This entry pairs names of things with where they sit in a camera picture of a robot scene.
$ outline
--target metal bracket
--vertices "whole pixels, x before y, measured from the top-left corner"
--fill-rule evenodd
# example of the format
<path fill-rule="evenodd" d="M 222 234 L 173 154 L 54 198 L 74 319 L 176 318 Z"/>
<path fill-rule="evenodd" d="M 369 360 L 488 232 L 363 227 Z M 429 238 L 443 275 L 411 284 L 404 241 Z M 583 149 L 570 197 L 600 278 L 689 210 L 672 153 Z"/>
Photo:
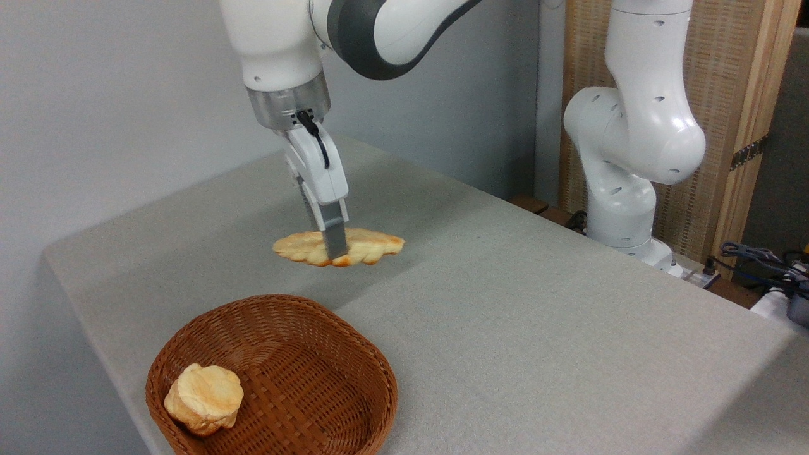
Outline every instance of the metal bracket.
<path fill-rule="evenodd" d="M 733 158 L 731 158 L 731 171 L 736 170 L 741 165 L 764 153 L 764 145 L 766 142 L 767 135 L 765 134 L 761 139 L 734 153 Z"/>

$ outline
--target brown woven basket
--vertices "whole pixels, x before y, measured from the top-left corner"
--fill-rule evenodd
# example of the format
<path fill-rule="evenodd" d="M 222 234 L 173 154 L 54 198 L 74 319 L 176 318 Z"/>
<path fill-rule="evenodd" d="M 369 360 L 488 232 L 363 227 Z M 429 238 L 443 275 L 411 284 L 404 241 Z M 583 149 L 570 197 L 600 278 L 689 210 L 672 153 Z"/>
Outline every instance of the brown woven basket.
<path fill-rule="evenodd" d="M 199 438 L 169 417 L 163 399 L 193 363 L 239 376 L 233 428 Z M 254 296 L 178 331 L 149 370 L 146 404 L 177 453 L 370 454 L 393 425 L 396 378 L 376 346 L 320 304 Z"/>

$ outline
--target flat bread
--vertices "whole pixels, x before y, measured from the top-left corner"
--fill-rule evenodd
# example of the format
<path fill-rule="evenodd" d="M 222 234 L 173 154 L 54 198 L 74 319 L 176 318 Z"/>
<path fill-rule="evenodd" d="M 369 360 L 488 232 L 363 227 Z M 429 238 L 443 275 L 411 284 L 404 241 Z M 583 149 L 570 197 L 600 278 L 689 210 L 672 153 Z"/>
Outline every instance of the flat bread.
<path fill-rule="evenodd" d="M 358 227 L 346 228 L 345 241 L 349 246 L 348 254 L 333 261 L 328 258 L 323 234 L 320 232 L 299 232 L 284 237 L 275 242 L 273 251 L 278 256 L 310 266 L 347 267 L 360 262 L 373 265 L 386 254 L 398 254 L 405 246 L 405 241 L 400 237 Z"/>

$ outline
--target bread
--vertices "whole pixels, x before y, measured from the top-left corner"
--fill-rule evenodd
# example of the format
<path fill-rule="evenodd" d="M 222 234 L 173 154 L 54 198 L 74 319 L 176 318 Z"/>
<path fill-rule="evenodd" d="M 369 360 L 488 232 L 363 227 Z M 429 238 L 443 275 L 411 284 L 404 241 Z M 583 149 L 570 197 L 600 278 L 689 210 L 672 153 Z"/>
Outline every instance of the bread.
<path fill-rule="evenodd" d="M 168 414 L 197 436 L 210 436 L 219 428 L 233 428 L 244 391 L 230 370 L 190 364 L 174 381 L 163 400 Z"/>
<path fill-rule="evenodd" d="M 345 241 L 349 247 L 348 254 L 333 261 L 328 258 L 320 232 L 300 232 L 284 237 L 275 242 L 273 250 L 281 257 L 311 266 L 347 267 L 360 262 L 373 265 L 386 254 L 398 254 L 405 246 L 405 241 L 399 237 L 357 227 L 346 228 Z"/>

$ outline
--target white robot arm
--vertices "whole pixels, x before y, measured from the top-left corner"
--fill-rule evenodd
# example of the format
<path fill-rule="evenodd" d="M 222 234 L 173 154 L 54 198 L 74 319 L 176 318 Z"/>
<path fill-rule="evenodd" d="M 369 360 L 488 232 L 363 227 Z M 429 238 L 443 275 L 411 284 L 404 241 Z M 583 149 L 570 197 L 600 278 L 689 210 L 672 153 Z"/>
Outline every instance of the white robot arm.
<path fill-rule="evenodd" d="M 651 236 L 650 181 L 680 183 L 699 167 L 705 135 L 683 82 L 692 0 L 613 0 L 605 52 L 617 89 L 589 87 L 565 110 L 587 178 L 587 236 L 678 275 Z"/>
<path fill-rule="evenodd" d="M 331 107 L 320 51 L 385 80 L 410 71 L 480 0 L 220 0 L 256 119 L 285 138 L 286 162 L 330 258 L 347 252 L 345 180 L 320 124 Z"/>

